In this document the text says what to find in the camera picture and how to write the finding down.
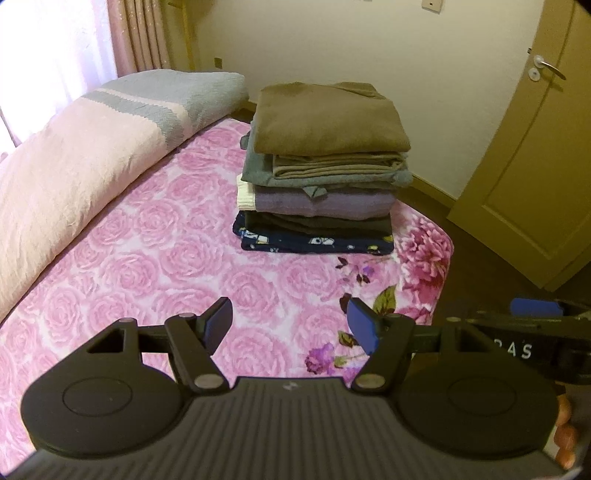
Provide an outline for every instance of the silver screw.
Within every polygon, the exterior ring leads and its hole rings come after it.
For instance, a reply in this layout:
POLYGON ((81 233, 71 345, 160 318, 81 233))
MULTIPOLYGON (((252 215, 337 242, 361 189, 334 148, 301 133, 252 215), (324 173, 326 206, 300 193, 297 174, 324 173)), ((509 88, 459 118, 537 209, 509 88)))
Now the silver screw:
POLYGON ((374 388, 383 387, 386 384, 386 379, 381 375, 363 374, 355 379, 355 383, 364 390, 372 390, 374 388))
POLYGON ((213 390, 214 388, 221 387, 222 384, 223 378, 216 374, 199 375, 195 379, 195 385, 204 390, 213 390))

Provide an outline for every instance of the dark wooden floor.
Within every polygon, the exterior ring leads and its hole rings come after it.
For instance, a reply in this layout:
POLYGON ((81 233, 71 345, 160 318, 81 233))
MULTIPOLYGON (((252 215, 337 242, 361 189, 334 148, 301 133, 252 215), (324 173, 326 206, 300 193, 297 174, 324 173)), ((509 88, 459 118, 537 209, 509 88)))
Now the dark wooden floor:
MULTIPOLYGON (((252 112, 241 110, 233 117, 250 122, 252 112)), ((466 318, 477 310, 509 313, 509 303, 515 297, 560 298, 591 304, 591 265, 557 292, 541 290, 488 247, 447 220, 449 209, 441 203, 412 187, 402 189, 398 197, 443 228, 454 244, 449 275, 433 318, 435 324, 440 325, 451 316, 466 318)))

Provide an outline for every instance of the pink floral bedspread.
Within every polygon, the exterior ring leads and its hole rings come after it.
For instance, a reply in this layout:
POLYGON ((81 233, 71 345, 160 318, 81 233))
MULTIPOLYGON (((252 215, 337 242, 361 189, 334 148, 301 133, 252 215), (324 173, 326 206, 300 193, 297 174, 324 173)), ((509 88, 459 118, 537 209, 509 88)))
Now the pink floral bedspread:
MULTIPOLYGON (((34 449, 19 407, 43 372, 121 317, 141 325, 201 313, 218 297, 234 323, 214 355, 237 376, 341 375, 366 360, 342 306, 358 296, 429 324, 452 256, 449 237, 398 202, 387 257, 246 252, 232 233, 249 125, 201 131, 112 202, 41 276, 0 327, 0 472, 34 449)), ((166 358, 147 364, 169 372, 166 358)))

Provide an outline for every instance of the wall switch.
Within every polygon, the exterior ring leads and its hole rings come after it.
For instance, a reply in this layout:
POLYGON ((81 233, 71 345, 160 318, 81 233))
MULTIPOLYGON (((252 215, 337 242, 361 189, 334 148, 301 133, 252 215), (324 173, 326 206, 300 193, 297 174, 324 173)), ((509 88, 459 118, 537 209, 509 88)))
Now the wall switch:
POLYGON ((423 8, 431 10, 433 12, 441 12, 443 6, 443 0, 423 0, 423 8))

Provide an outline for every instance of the door panel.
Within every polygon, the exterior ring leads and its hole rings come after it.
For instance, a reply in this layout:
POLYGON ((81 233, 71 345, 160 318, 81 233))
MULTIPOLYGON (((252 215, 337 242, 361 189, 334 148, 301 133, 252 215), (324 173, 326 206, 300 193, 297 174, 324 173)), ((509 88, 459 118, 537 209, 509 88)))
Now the door panel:
POLYGON ((539 287, 591 244, 590 47, 591 15, 547 0, 515 96, 449 216, 539 287), (530 80, 536 54, 567 80, 548 69, 530 80))

